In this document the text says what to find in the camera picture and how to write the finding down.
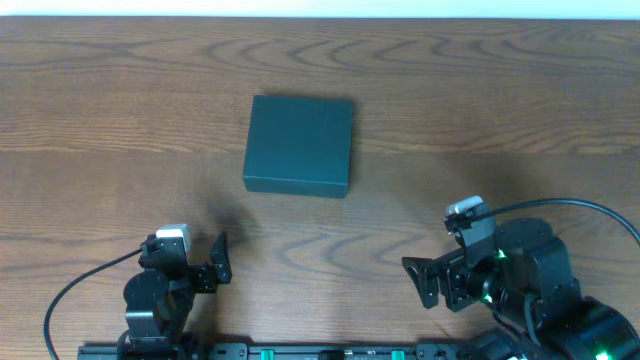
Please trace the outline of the black gift box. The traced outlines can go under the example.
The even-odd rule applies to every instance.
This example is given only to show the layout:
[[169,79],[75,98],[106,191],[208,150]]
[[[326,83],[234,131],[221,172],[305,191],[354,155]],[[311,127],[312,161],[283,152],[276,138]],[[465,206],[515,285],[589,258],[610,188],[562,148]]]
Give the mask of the black gift box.
[[242,179],[248,191],[344,198],[354,104],[253,97]]

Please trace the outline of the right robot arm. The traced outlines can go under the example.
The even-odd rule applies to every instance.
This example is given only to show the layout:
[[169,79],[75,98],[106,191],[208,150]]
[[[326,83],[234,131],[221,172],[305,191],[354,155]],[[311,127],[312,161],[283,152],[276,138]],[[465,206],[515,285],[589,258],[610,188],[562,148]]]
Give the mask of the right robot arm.
[[639,335],[614,308],[586,297],[564,242],[536,218],[497,224],[446,217],[459,244],[441,257],[405,257],[422,305],[459,312],[474,303],[548,359],[636,359]]

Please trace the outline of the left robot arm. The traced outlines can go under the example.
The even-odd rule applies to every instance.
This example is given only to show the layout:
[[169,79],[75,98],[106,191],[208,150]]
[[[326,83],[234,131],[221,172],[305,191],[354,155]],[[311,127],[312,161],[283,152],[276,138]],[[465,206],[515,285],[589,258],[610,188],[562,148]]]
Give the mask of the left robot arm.
[[209,260],[191,264],[189,227],[172,224],[147,236],[140,245],[142,272],[125,285],[128,330],[116,345],[118,359],[206,359],[208,350],[184,332],[198,294],[214,294],[231,282],[228,237],[221,232]]

